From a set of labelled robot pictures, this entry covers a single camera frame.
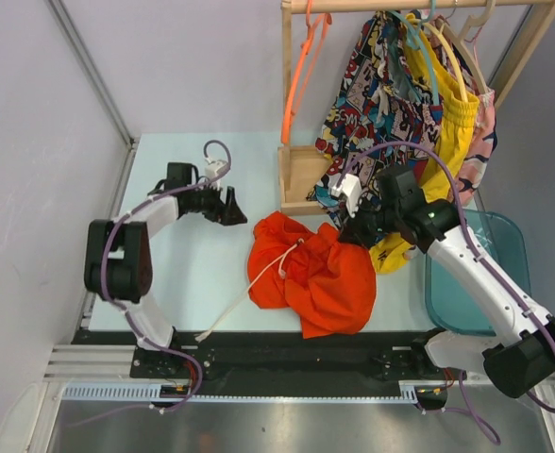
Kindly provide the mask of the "orange shorts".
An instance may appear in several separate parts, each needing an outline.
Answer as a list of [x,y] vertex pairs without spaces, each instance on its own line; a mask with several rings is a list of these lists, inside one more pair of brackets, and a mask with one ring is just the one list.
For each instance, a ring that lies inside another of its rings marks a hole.
[[365,327],[377,297],[365,249],[339,242],[339,231],[328,223],[312,231],[280,211],[260,220],[253,236],[248,294],[259,308],[294,311],[305,339]]

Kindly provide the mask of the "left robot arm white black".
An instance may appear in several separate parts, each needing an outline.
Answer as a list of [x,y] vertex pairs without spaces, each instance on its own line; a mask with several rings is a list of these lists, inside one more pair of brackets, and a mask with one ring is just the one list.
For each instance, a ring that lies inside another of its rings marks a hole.
[[208,159],[203,174],[193,164],[170,162],[166,177],[140,205],[114,220],[93,220],[88,227],[86,289],[124,315],[137,345],[154,350],[152,367],[167,378],[182,370],[184,355],[171,346],[175,328],[151,293],[150,240],[190,213],[224,227],[245,224],[247,218],[238,206],[235,189],[220,187],[220,179],[229,169],[226,160]]

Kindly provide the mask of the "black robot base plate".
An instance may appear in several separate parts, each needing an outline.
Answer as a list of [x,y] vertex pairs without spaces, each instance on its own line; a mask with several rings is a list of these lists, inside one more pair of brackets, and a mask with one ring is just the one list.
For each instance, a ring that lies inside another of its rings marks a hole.
[[406,381],[413,395],[446,401],[458,371],[439,368],[421,350],[422,332],[365,332],[305,340],[297,332],[219,332],[196,344],[191,332],[173,353],[145,350],[127,332],[78,332],[74,346],[125,351],[126,374],[157,380],[151,405],[169,411],[183,400],[397,398]]

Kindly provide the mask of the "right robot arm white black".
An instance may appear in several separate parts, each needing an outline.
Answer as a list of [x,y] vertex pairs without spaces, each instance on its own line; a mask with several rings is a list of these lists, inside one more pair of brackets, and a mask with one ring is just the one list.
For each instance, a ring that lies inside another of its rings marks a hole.
[[481,373],[503,394],[517,398],[555,373],[555,317],[536,303],[480,246],[460,208],[427,201],[406,166],[378,174],[381,204],[362,198],[357,176],[343,174],[331,193],[345,202],[340,241],[371,244],[374,232],[399,233],[438,262],[472,296],[494,336],[434,329],[411,354],[412,370],[434,378],[444,368]]

